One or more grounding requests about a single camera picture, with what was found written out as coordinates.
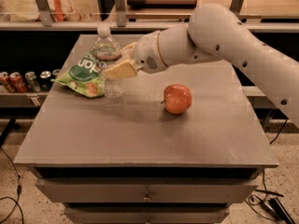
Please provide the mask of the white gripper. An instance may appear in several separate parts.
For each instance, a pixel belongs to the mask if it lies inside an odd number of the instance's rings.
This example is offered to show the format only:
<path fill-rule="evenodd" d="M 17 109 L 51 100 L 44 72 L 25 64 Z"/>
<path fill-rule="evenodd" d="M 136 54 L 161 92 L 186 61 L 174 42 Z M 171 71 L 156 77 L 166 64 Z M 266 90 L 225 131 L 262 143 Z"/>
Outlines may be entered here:
<path fill-rule="evenodd" d="M 141 69 L 148 74 L 162 72 L 167 69 L 158 46 L 156 31 L 142 36 L 137 42 L 132 42 L 121 49 L 124 60 L 109 63 L 101 72 L 105 79 L 124 79 L 135 77 Z"/>

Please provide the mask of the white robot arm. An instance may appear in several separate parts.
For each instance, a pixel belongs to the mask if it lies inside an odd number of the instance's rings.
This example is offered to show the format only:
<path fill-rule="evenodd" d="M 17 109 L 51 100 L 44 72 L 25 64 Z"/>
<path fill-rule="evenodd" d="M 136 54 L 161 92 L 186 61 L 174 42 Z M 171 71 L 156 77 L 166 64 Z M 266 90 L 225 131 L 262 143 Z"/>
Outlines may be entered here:
<path fill-rule="evenodd" d="M 299 63 L 256 38 L 229 9 L 204 4 L 189 22 L 142 36 L 125 57 L 103 71 L 108 79 L 162 72 L 177 64 L 223 59 L 239 69 L 296 126 L 299 126 Z"/>

